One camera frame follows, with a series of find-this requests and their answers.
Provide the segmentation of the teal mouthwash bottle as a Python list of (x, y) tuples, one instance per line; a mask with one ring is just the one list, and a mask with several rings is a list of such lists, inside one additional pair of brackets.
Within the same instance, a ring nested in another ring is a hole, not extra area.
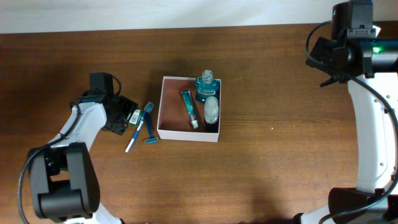
[(204, 103), (208, 97), (219, 98), (220, 81), (213, 78), (211, 70), (205, 70), (200, 77), (195, 79), (195, 99), (199, 103)]

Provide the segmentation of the green white soap box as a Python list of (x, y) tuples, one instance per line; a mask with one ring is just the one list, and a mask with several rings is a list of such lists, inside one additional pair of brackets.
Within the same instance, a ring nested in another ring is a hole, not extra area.
[(142, 110), (136, 109), (134, 112), (131, 113), (129, 117), (129, 124), (133, 126), (138, 126), (142, 116)]

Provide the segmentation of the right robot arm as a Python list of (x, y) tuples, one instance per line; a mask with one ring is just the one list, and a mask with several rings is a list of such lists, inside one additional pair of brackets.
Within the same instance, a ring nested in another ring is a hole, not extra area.
[(326, 205), (294, 223), (397, 223), (397, 41), (320, 37), (306, 61), (347, 83), (358, 138), (353, 188), (330, 190)]

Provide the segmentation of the green toothpaste tube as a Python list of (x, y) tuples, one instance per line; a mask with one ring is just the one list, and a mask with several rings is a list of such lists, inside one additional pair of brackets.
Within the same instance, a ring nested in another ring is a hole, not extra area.
[(181, 96), (184, 100), (185, 103), (185, 107), (187, 109), (187, 113), (190, 117), (190, 122), (193, 126), (193, 129), (197, 129), (198, 128), (198, 120), (197, 120), (197, 116), (195, 113), (195, 109), (194, 109), (194, 105), (193, 105), (193, 101), (192, 101), (192, 97), (190, 94), (189, 90), (183, 90), (181, 91)]

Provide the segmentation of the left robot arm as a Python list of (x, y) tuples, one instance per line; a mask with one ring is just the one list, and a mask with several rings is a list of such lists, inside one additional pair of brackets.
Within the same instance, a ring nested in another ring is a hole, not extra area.
[(100, 202), (90, 148), (100, 130), (123, 135), (137, 103), (124, 96), (81, 96), (71, 115), (46, 145), (31, 149), (29, 171), (34, 212), (55, 223), (123, 223)]

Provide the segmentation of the dark blue pump bottle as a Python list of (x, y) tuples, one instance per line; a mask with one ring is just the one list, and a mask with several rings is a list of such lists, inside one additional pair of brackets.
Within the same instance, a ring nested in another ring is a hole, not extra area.
[(204, 120), (205, 129), (208, 133), (218, 132), (220, 107), (218, 99), (214, 96), (210, 96), (205, 101), (204, 107)]

